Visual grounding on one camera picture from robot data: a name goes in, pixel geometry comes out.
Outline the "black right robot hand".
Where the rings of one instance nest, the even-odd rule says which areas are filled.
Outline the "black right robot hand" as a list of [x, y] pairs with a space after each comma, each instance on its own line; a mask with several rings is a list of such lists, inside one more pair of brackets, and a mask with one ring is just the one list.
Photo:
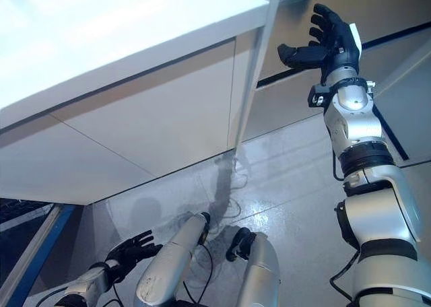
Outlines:
[[291, 69], [320, 69], [321, 82], [341, 67], [359, 72], [360, 50], [350, 26], [326, 5], [317, 3], [313, 8], [309, 34], [314, 37], [308, 46], [277, 47], [280, 61]]

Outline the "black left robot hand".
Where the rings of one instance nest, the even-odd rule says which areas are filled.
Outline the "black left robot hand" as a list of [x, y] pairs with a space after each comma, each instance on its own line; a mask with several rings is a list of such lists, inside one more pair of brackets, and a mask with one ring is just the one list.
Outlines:
[[113, 283], [120, 283], [143, 259], [156, 256], [162, 244], [154, 244], [152, 231], [144, 231], [125, 240], [114, 247], [107, 255], [105, 262], [115, 261], [110, 266], [109, 278]]

